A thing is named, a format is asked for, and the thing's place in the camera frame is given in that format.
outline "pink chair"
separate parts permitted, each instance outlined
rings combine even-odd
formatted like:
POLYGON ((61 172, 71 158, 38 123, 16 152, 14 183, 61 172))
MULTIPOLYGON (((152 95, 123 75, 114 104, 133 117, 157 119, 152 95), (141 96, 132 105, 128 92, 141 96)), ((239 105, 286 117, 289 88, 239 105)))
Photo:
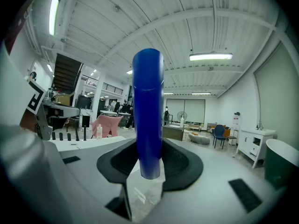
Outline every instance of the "pink chair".
POLYGON ((99 124, 102 126, 102 137, 106 138, 111 131, 112 137, 117 136, 118 124, 123 116, 110 117, 105 115, 99 115, 95 122, 92 124, 93 136, 97 137, 97 127, 99 124))

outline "cardboard box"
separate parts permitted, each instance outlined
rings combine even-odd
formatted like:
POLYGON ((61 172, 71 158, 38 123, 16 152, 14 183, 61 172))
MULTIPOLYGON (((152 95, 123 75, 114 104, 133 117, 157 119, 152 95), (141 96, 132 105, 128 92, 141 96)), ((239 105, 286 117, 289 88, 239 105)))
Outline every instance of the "cardboard box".
POLYGON ((55 102, 62 105, 70 106, 71 105, 70 95, 56 95, 55 102))

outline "blue chair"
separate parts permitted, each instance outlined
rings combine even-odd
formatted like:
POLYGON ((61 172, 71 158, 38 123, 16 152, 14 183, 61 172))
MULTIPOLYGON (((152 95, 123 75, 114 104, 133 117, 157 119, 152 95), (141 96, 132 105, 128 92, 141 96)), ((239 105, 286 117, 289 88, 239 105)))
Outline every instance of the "blue chair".
POLYGON ((225 137, 223 136, 224 132, 225 132, 225 128, 222 125, 216 125, 215 130, 214 130, 214 140, 213 140, 213 145, 214 145, 214 141, 216 139, 214 148, 216 148, 217 140, 221 140, 220 147, 221 147, 221 144, 223 141, 223 144, 222 144, 222 149, 223 149, 224 140, 225 140, 225 137))

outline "white bottle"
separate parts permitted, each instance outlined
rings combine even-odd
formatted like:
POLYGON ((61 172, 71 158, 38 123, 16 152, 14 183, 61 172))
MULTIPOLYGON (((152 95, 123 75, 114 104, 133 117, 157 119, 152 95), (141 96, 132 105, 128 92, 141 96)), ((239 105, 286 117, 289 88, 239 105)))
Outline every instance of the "white bottle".
POLYGON ((183 118, 183 116, 182 116, 182 118, 181 118, 181 123, 179 124, 179 126, 180 126, 180 128, 183 128, 183 127, 184 127, 184 118, 183 118))
POLYGON ((102 126, 99 125, 97 127, 97 140, 101 140, 102 139, 102 126))

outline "blue bottle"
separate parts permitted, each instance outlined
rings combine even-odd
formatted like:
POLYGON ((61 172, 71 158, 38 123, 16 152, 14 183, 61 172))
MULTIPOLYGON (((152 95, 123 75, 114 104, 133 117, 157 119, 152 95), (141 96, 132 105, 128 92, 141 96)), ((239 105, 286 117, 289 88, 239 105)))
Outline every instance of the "blue bottle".
POLYGON ((144 49, 133 59, 133 101, 137 150, 142 177, 160 176, 164 74, 163 55, 144 49))

